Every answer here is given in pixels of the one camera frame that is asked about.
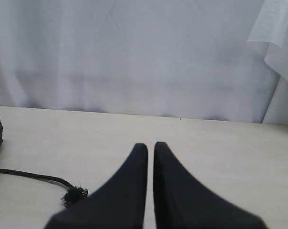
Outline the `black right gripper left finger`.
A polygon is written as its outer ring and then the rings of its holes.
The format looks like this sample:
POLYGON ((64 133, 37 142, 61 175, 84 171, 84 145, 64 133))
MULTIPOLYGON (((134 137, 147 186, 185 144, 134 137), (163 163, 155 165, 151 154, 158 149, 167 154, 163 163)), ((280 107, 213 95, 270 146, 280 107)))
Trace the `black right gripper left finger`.
POLYGON ((122 166, 86 199, 53 215, 47 229, 141 229, 147 193, 148 149, 136 143, 122 166))

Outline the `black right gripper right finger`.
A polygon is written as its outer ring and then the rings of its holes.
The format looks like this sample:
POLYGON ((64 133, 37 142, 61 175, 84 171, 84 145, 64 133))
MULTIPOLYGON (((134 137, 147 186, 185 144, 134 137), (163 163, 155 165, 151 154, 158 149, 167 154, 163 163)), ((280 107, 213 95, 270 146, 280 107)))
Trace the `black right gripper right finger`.
POLYGON ((154 211, 158 229, 261 229, 263 220, 195 179, 167 143, 154 147, 154 211))

